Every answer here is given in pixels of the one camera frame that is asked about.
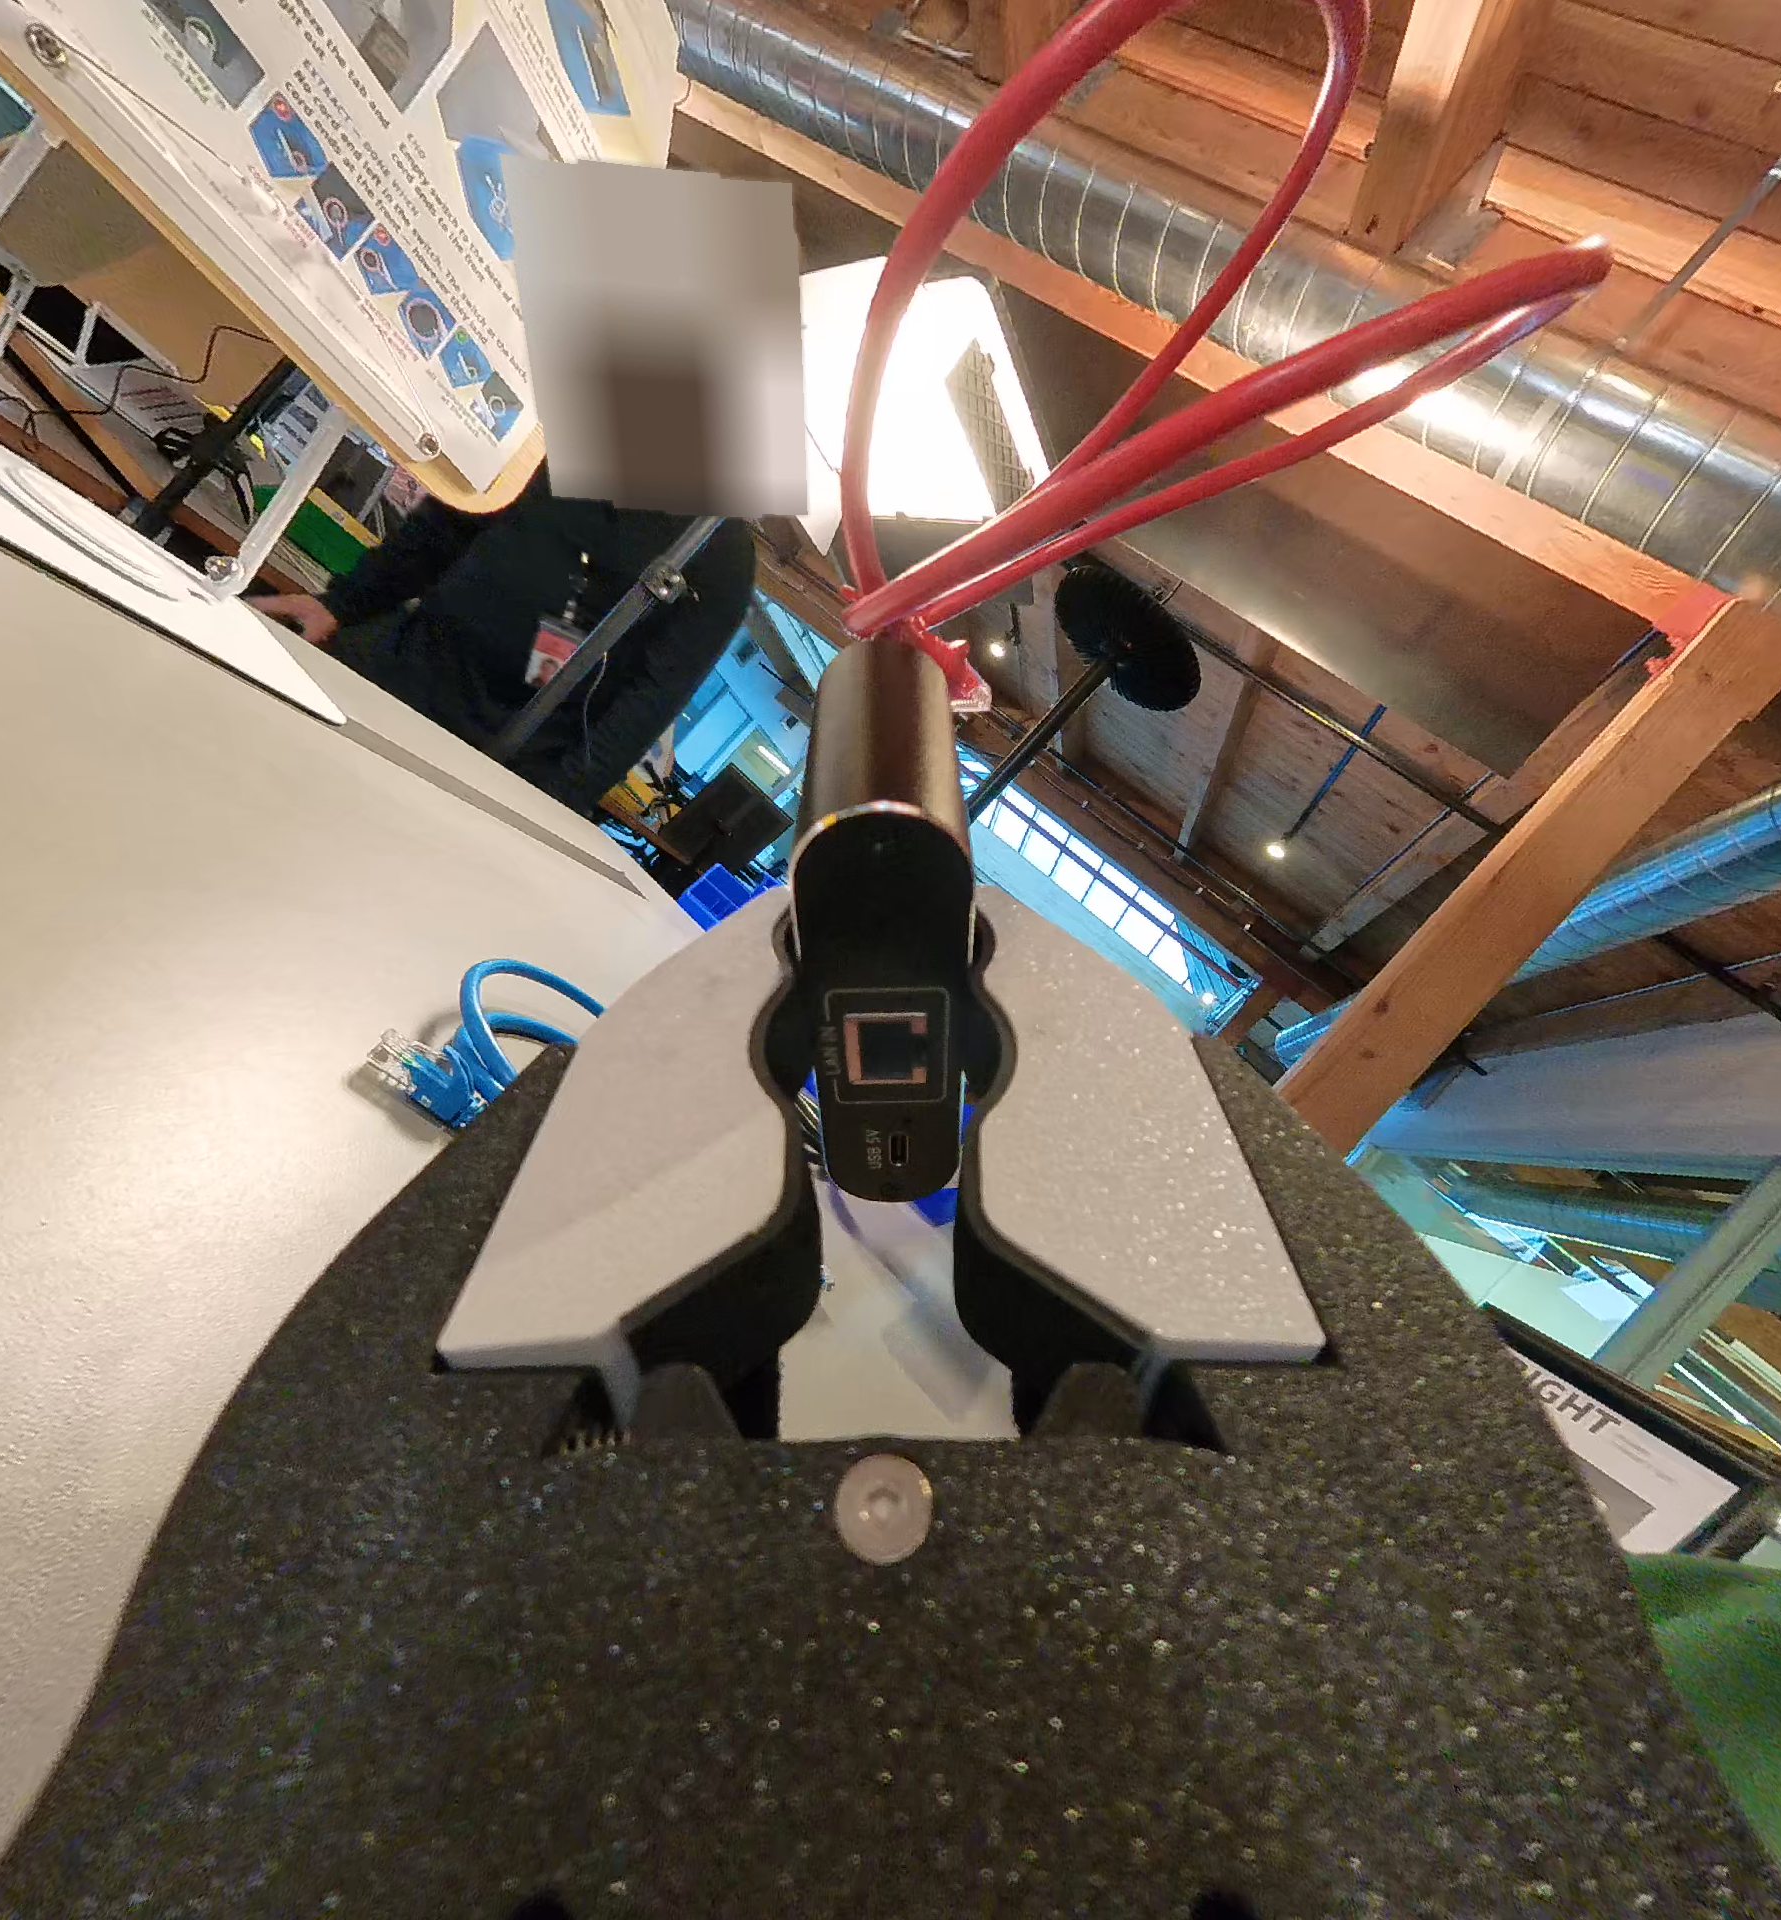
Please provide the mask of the wooden support post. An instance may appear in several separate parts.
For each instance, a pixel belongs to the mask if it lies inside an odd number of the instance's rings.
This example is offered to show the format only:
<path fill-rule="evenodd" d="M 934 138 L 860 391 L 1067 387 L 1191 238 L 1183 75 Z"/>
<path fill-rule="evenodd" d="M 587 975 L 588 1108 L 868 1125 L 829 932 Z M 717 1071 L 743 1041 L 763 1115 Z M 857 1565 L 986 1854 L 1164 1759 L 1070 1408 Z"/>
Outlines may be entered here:
<path fill-rule="evenodd" d="M 1584 899 L 1636 833 L 1781 694 L 1781 618 L 1730 599 L 1457 886 L 1278 1097 L 1347 1155 Z"/>

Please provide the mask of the white board stand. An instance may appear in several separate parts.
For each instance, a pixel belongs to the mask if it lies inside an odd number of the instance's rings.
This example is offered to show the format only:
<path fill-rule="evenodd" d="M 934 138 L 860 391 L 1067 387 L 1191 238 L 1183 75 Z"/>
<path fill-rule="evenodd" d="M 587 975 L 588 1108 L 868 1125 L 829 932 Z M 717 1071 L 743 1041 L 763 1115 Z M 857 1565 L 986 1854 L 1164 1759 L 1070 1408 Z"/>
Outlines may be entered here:
<path fill-rule="evenodd" d="M 343 729 L 346 719 L 259 614 L 219 583 L 166 558 L 124 521 L 95 507 L 58 477 L 0 445 L 0 558 L 70 590 L 102 611 Z M 0 594 L 0 641 L 18 649 L 15 594 Z"/>

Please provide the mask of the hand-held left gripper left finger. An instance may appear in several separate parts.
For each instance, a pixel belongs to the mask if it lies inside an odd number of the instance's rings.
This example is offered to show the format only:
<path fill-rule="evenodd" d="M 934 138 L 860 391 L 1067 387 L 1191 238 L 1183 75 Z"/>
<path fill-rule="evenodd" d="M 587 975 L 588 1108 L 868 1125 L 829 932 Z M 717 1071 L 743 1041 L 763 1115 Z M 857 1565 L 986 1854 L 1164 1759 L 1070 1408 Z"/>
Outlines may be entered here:
<path fill-rule="evenodd" d="M 436 1336 L 446 1370 L 779 1391 L 818 1303 L 784 926 L 744 905 L 588 1028 Z"/>

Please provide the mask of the bright light panel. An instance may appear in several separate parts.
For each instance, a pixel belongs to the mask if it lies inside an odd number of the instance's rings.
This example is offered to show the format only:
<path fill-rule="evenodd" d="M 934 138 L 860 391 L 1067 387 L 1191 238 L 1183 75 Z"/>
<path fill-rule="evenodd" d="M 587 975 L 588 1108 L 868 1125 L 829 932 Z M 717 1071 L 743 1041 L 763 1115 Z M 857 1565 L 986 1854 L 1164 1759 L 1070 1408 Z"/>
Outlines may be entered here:
<path fill-rule="evenodd" d="M 863 325 L 884 259 L 799 278 L 810 543 L 829 553 L 838 458 Z M 993 520 L 1047 478 L 993 291 L 972 275 L 918 288 L 891 350 L 869 439 L 869 514 L 880 521 Z"/>

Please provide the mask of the instruction board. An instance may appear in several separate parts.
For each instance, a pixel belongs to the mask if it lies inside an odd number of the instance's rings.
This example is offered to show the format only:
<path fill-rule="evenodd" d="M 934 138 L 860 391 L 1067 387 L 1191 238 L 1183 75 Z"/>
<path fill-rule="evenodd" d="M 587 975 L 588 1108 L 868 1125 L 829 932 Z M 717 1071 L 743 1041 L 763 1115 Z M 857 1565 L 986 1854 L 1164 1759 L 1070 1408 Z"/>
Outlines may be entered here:
<path fill-rule="evenodd" d="M 3 3 L 0 77 L 446 503 L 541 458 L 518 161 L 663 165 L 656 3 Z"/>

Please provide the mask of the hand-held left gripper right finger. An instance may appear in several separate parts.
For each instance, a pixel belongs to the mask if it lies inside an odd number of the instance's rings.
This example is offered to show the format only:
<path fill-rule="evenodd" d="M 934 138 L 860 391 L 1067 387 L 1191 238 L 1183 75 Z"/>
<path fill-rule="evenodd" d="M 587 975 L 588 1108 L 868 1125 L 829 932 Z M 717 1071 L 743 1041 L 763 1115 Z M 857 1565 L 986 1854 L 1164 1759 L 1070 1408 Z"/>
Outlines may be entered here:
<path fill-rule="evenodd" d="M 952 1284 L 1001 1364 L 1315 1360 L 1325 1333 L 1173 1011 L 1009 897 L 979 900 L 997 1068 Z"/>

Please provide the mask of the person's right forearm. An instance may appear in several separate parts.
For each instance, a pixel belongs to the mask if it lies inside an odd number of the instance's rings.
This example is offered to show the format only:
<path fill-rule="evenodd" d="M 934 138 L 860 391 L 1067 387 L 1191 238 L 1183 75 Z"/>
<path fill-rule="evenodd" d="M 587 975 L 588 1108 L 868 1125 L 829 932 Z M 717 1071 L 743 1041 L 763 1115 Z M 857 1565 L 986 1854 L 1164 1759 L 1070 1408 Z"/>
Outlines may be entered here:
<path fill-rule="evenodd" d="M 1781 1874 L 1781 1569 L 1629 1556 L 1671 1688 Z"/>

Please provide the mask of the black pole stand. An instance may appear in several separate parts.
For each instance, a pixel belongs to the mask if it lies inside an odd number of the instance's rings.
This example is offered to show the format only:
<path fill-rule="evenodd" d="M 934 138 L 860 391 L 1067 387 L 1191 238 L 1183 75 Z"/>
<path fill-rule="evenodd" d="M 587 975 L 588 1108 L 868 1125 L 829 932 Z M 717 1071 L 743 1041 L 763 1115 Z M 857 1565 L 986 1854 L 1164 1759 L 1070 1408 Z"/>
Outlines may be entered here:
<path fill-rule="evenodd" d="M 966 798 L 975 822 L 1021 776 L 1064 723 L 1101 690 L 1144 712 L 1190 708 L 1203 672 L 1190 633 L 1144 590 L 1098 560 L 1068 565 L 1053 595 L 1056 630 L 1077 658 L 1075 680 Z"/>

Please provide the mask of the black network splitter box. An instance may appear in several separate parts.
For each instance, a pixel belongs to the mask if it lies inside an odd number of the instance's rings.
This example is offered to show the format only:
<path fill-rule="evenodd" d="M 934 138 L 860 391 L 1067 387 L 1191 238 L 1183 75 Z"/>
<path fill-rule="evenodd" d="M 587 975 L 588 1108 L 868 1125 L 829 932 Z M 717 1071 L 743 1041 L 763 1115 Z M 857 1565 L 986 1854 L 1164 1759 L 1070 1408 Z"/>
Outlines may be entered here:
<path fill-rule="evenodd" d="M 787 892 L 829 1179 L 869 1202 L 950 1187 L 976 903 L 950 688 L 921 647 L 857 641 L 825 668 Z"/>

